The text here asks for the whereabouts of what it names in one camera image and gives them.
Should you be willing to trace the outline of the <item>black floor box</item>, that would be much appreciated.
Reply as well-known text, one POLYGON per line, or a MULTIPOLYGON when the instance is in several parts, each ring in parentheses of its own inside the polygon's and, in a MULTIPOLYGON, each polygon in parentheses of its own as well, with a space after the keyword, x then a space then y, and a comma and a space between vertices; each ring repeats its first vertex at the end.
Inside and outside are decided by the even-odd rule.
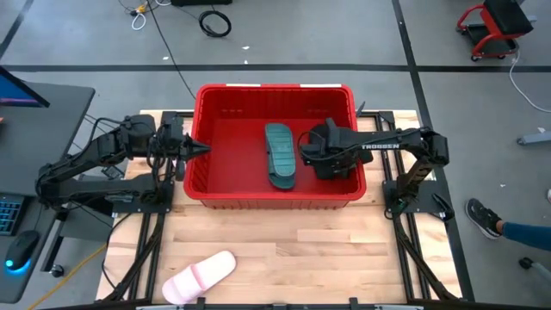
POLYGON ((170 0, 174 6, 196 6, 196 5, 229 5, 233 0, 170 0))

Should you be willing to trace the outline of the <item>green slide sandal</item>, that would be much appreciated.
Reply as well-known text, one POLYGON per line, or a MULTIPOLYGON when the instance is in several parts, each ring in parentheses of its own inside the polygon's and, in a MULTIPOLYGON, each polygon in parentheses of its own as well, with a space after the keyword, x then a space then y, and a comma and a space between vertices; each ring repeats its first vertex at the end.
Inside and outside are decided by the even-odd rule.
POLYGON ((292 189, 296 173, 292 132, 282 123, 268 123, 264 132, 268 155, 268 179, 278 189, 292 189))

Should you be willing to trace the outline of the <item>person's leg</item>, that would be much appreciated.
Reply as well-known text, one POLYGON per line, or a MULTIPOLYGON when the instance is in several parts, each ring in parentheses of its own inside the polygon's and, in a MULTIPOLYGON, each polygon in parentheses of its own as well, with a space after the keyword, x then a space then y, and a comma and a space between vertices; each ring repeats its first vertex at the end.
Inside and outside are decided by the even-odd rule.
POLYGON ((551 226, 531 226, 513 222, 502 225, 502 235, 509 240, 551 251, 551 226))

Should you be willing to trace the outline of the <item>computer monitor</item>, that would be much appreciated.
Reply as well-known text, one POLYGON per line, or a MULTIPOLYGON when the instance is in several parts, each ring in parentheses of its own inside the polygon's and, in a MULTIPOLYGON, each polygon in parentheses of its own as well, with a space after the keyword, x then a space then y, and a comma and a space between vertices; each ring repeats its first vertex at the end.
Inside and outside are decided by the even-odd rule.
POLYGON ((48 108, 50 103, 0 66, 0 106, 48 108))

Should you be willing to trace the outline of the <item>black aluminium table frame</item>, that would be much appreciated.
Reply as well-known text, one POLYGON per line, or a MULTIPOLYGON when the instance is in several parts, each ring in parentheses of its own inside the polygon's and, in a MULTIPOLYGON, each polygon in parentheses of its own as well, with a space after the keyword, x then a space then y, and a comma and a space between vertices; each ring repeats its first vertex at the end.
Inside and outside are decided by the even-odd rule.
POLYGON ((365 194, 337 209, 214 209, 176 185, 166 215, 152 301, 188 265, 230 251, 236 269, 205 293, 206 310, 268 310, 403 303, 405 280, 419 294, 413 264, 402 268, 393 223, 383 214, 381 156, 363 170, 365 194))

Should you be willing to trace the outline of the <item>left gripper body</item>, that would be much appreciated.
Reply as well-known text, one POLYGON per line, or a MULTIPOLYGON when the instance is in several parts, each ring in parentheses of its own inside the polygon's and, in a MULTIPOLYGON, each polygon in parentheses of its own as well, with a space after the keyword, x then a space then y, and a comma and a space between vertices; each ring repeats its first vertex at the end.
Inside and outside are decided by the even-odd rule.
POLYGON ((148 165, 155 182, 184 179, 186 159, 183 151, 188 139, 181 130, 170 128, 159 128, 149 139, 148 165))

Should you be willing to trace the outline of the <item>black clamp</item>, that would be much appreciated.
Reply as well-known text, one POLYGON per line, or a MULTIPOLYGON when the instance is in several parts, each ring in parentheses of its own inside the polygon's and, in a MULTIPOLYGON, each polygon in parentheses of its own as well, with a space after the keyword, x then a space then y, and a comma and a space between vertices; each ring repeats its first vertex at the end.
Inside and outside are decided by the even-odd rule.
POLYGON ((432 194, 431 197, 436 205, 439 207, 438 212, 432 214, 434 217, 442 220, 443 222, 454 219, 455 211, 447 200, 436 193, 432 194))

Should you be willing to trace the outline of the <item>grey metal bar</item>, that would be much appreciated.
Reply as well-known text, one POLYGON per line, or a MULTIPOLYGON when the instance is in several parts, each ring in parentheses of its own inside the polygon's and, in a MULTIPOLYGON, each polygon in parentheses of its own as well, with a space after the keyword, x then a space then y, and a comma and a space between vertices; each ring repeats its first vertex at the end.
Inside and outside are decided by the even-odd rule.
POLYGON ((520 146, 527 146, 543 142, 551 142, 551 131, 526 134, 517 139, 517 143, 520 146))

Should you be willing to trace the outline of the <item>backlit keyboard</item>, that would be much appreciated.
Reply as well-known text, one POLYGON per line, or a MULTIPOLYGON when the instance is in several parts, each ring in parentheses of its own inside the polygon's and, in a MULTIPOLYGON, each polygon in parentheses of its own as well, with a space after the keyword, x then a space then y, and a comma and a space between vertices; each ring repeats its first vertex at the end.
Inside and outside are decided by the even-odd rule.
POLYGON ((0 193, 0 236, 12 236, 21 221, 25 197, 0 193))

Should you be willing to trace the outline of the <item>pink slide sandal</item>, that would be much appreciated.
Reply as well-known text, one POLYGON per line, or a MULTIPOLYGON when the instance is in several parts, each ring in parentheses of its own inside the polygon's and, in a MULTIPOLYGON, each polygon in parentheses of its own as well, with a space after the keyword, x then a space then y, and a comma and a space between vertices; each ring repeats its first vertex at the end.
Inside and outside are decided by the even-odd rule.
POLYGON ((189 304, 228 277, 236 266, 230 251, 220 251, 169 278, 162 287, 163 297, 170 304, 189 304))

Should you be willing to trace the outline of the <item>red rolling stool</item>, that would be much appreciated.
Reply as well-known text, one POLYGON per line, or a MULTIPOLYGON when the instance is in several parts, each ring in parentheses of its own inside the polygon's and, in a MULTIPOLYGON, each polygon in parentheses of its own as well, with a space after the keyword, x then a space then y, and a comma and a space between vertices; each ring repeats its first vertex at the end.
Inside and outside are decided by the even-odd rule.
POLYGON ((456 31, 473 44, 473 62, 516 54, 517 39, 533 30, 517 0, 485 0, 467 9, 456 23, 456 31))

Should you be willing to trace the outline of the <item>red plastic bin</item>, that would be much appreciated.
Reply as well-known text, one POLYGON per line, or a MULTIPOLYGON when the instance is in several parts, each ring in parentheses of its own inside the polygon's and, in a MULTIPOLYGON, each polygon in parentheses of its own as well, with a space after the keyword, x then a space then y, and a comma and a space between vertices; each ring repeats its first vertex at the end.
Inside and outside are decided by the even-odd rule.
POLYGON ((343 84, 205 84, 197 93, 191 135, 210 152, 186 165, 186 195, 214 209, 337 209, 366 192, 365 174, 319 180, 313 167, 296 161, 295 186, 269 181, 264 128, 289 127, 294 140, 331 117, 357 128, 354 97, 343 84))

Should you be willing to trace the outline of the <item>person's shoe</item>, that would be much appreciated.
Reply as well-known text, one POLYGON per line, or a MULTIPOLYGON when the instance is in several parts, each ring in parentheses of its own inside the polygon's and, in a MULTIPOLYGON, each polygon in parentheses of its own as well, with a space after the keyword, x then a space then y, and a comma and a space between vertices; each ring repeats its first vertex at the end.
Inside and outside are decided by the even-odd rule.
POLYGON ((498 239, 502 233, 498 231, 498 222, 501 218, 490 208, 486 208, 479 200, 469 199, 465 204, 467 217, 489 239, 498 239))

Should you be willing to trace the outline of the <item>chair leg with caster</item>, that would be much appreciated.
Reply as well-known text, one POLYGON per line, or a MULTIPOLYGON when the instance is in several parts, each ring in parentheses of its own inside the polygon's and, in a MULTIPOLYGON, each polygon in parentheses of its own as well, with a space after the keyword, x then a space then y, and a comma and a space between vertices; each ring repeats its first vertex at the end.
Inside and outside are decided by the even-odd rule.
POLYGON ((538 274, 541 275, 546 281, 551 283, 551 271, 548 270, 545 266, 542 264, 533 261, 532 259, 528 257, 523 257, 518 261, 518 264, 525 270, 533 269, 538 274))

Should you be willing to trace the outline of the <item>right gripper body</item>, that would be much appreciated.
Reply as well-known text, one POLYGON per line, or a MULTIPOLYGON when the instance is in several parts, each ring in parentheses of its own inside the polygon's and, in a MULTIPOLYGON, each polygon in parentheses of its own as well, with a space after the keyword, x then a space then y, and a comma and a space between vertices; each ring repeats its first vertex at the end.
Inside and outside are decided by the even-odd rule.
POLYGON ((310 144, 309 140, 307 143, 299 144, 299 154, 305 165, 329 165, 331 161, 337 160, 347 152, 349 152, 349 150, 346 148, 331 149, 327 146, 326 142, 323 146, 310 144))

